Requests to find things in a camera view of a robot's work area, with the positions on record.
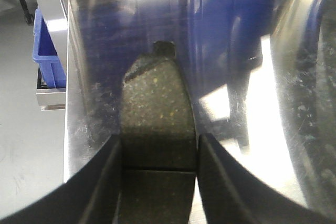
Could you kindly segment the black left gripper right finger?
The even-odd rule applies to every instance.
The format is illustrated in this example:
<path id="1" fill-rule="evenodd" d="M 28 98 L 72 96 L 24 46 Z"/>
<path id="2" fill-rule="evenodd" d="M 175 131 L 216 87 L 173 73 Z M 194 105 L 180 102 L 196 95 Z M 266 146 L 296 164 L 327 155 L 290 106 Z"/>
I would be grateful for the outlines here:
<path id="1" fill-rule="evenodd" d="M 212 134 L 198 140 L 197 180 L 208 223 L 334 223 L 276 192 Z"/>

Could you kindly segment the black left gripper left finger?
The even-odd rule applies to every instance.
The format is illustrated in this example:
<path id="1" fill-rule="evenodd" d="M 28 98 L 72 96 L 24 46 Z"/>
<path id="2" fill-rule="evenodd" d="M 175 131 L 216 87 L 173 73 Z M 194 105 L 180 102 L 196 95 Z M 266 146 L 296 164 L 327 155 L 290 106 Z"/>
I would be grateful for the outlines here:
<path id="1" fill-rule="evenodd" d="M 113 135 L 67 182 L 1 223 L 113 223 L 121 168 L 121 142 Z"/>

